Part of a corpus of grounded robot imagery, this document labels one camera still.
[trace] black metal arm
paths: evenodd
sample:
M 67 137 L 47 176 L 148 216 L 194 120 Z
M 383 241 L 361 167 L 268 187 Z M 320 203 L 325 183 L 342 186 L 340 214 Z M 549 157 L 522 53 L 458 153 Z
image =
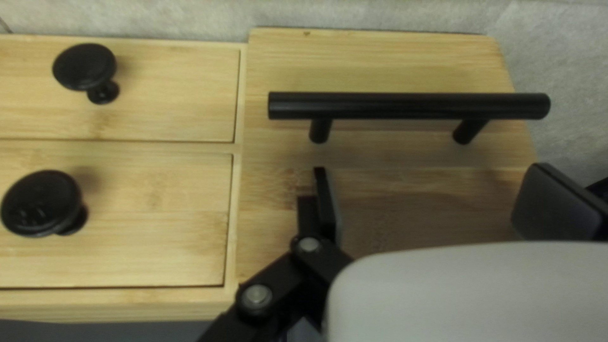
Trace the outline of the black metal arm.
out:
M 325 169 L 314 168 L 316 196 L 298 197 L 298 234 L 286 253 L 241 284 L 235 303 L 198 342 L 268 342 L 302 317 L 320 330 L 328 290 L 351 257 L 336 241 Z
M 453 133 L 459 144 L 468 144 L 494 119 L 544 118 L 551 107 L 546 94 L 497 93 L 356 93 L 270 92 L 270 120 L 312 120 L 309 137 L 327 141 L 335 119 L 458 119 Z

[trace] screw head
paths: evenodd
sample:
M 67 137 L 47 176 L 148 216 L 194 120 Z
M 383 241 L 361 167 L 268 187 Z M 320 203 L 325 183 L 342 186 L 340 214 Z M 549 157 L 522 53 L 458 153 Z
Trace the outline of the screw head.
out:
M 314 252 L 321 246 L 321 243 L 314 237 L 305 237 L 298 242 L 298 246 L 304 252 Z
M 241 302 L 248 309 L 262 309 L 272 300 L 272 291 L 268 286 L 251 285 L 241 295 Z

